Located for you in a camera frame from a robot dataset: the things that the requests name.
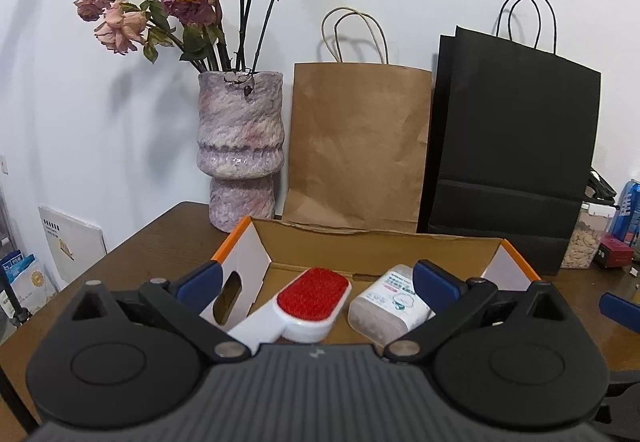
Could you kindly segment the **translucent rectangular plastic bottle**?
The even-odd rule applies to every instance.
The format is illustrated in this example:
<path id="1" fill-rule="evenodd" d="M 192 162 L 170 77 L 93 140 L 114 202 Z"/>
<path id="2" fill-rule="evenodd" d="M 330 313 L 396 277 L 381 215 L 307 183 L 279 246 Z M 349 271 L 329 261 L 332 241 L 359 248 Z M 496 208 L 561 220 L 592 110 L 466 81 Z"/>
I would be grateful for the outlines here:
<path id="1" fill-rule="evenodd" d="M 414 290 L 412 272 L 408 265 L 395 265 L 360 292 L 349 304 L 349 326 L 384 347 L 434 317 Z"/>

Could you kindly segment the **red and white lint brush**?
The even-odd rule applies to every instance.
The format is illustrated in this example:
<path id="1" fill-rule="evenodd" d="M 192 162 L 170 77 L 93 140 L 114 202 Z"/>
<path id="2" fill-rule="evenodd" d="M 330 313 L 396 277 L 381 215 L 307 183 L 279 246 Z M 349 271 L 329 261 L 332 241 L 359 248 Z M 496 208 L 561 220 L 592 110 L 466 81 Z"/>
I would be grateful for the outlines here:
<path id="1" fill-rule="evenodd" d="M 253 353 L 280 338 L 318 344 L 329 335 L 351 292 L 345 276 L 321 267 L 306 269 L 229 335 Z"/>

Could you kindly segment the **orange and white cardboard box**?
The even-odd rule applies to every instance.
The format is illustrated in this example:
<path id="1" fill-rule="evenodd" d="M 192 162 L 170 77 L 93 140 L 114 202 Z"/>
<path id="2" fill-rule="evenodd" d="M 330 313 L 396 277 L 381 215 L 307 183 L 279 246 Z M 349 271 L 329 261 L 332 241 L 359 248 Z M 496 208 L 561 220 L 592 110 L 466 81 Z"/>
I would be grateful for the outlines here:
<path id="1" fill-rule="evenodd" d="M 461 280 L 484 277 L 501 290 L 524 290 L 536 272 L 507 240 L 303 227 L 246 217 L 213 256 L 221 280 L 201 318 L 250 347 L 278 335 L 296 344 L 363 344 L 347 323 L 356 298 L 396 265 L 428 260 Z M 318 324 L 281 312 L 278 293 L 308 269 L 348 280 L 340 305 Z"/>

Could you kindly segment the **red and black small box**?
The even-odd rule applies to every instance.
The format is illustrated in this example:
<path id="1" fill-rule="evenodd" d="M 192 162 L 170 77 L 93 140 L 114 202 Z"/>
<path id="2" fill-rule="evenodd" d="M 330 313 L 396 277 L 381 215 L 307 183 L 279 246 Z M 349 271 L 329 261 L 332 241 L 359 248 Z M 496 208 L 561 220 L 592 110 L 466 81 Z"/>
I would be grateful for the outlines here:
<path id="1" fill-rule="evenodd" d="M 634 249 L 610 234 L 602 236 L 594 262 L 602 269 L 623 269 L 634 261 Z"/>

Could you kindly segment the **blue drink can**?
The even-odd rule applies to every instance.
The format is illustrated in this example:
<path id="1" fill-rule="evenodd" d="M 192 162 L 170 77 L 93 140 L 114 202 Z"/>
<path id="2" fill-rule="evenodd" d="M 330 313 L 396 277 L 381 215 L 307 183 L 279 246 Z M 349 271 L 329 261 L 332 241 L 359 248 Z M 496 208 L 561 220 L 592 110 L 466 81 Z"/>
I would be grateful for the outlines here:
<path id="1" fill-rule="evenodd" d="M 610 233 L 622 243 L 632 247 L 639 232 L 639 194 L 640 185 L 631 179 L 626 183 L 612 222 Z"/>

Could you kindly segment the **clear container with seeds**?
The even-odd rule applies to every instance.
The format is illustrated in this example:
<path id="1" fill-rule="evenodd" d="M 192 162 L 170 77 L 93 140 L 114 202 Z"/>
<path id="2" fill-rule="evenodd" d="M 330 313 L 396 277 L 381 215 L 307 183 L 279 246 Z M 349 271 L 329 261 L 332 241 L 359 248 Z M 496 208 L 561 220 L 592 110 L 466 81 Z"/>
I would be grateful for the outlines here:
<path id="1" fill-rule="evenodd" d="M 615 212 L 614 206 L 589 201 L 582 203 L 561 263 L 562 269 L 588 269 Z"/>

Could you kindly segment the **black folded item on container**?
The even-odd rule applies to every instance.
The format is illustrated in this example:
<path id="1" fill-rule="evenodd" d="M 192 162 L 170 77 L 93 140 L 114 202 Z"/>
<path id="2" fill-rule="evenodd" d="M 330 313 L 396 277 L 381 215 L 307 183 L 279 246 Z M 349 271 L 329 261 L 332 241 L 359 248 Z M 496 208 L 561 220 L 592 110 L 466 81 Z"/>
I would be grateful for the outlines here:
<path id="1" fill-rule="evenodd" d="M 589 200 L 604 202 L 607 205 L 614 205 L 616 191 L 596 169 L 591 168 L 585 197 Z"/>

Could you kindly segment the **black paper bag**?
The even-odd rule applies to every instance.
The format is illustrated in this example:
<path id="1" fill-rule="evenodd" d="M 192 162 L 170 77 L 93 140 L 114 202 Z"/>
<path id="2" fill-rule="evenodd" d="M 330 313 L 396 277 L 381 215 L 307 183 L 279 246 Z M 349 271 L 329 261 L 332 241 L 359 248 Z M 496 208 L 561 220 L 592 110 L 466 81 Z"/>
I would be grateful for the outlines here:
<path id="1" fill-rule="evenodd" d="M 420 233 L 509 240 L 559 272 L 596 146 L 600 72 L 498 33 L 439 40 Z"/>

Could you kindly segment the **pink marbled ceramic vase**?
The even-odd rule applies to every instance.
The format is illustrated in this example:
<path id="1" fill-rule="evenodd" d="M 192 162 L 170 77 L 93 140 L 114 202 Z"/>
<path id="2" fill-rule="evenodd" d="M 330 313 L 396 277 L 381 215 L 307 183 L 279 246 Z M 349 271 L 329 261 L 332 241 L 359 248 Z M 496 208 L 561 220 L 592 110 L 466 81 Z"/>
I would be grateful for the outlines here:
<path id="1" fill-rule="evenodd" d="M 196 165 L 210 177 L 210 223 L 228 233 L 243 217 L 270 219 L 284 163 L 282 74 L 207 71 L 198 83 Z"/>

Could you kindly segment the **brown paper bag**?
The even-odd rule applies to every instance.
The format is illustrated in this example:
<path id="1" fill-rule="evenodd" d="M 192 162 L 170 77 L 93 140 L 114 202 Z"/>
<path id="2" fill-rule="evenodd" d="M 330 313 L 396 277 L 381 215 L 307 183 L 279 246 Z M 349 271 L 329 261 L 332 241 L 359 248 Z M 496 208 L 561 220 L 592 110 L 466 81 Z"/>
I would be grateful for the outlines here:
<path id="1" fill-rule="evenodd" d="M 334 8 L 367 26 L 380 60 L 294 67 L 285 220 L 332 228 L 413 233 L 418 227 L 431 71 L 390 63 L 386 36 L 371 15 Z"/>

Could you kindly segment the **white booklet against wall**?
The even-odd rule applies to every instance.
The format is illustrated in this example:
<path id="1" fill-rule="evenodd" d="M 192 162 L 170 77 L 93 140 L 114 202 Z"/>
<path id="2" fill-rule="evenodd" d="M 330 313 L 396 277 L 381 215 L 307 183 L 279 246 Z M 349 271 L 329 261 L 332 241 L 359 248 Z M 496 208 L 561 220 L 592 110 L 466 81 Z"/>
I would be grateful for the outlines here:
<path id="1" fill-rule="evenodd" d="M 39 206 L 39 216 L 54 264 L 54 278 L 64 288 L 107 254 L 102 229 L 68 214 Z"/>

